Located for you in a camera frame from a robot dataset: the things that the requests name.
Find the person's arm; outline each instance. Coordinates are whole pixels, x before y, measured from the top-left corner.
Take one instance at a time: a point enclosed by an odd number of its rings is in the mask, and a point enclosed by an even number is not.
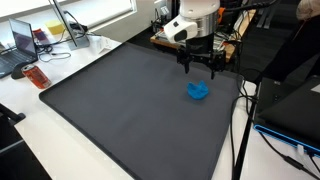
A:
[[[320,15],[320,0],[301,0],[297,8],[297,18],[307,20]]]

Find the computer monitor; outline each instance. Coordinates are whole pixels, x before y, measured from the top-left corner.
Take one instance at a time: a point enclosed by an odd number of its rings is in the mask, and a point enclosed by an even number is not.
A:
[[[70,38],[72,39],[72,41],[67,42],[70,50],[88,47],[90,45],[90,42],[89,42],[89,39],[86,36],[84,30],[82,29],[82,27],[79,25],[79,27],[83,31],[83,34],[75,35],[73,33],[72,28],[70,27],[70,24],[69,24],[66,16],[64,15],[64,11],[62,10],[62,8],[61,8],[60,4],[57,2],[57,0],[49,0],[49,3],[52,5],[54,12],[56,13],[59,20],[61,21],[61,23],[64,24],[64,27],[66,28],[66,30],[70,34]]]

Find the black mat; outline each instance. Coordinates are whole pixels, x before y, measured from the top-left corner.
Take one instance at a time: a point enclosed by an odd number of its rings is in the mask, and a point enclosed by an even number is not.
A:
[[[185,74],[175,59],[125,43],[40,99],[135,179],[208,180],[228,130],[238,78],[222,73],[211,80],[196,68]],[[200,80],[209,94],[193,100],[187,84]]]

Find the blue object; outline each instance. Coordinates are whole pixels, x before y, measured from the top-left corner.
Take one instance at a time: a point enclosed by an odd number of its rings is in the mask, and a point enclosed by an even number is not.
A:
[[[203,99],[208,93],[209,89],[204,83],[204,81],[200,81],[198,85],[193,84],[192,82],[188,83],[188,94],[193,98],[193,99]]]

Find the window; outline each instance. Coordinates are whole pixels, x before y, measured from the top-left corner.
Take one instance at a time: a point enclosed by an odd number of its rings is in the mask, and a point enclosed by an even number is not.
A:
[[[79,0],[62,6],[89,28],[134,10],[131,0]]]
[[[60,3],[63,10],[69,11],[81,24],[89,27],[134,10],[131,0],[58,0],[58,2],[63,2]],[[6,21],[10,16],[21,17],[50,9],[48,0],[10,0],[2,6],[0,19],[2,17],[3,21]]]
[[[9,0],[6,1],[2,7],[0,8],[0,17],[9,16],[37,8],[41,8],[44,6],[48,6],[48,0]]]

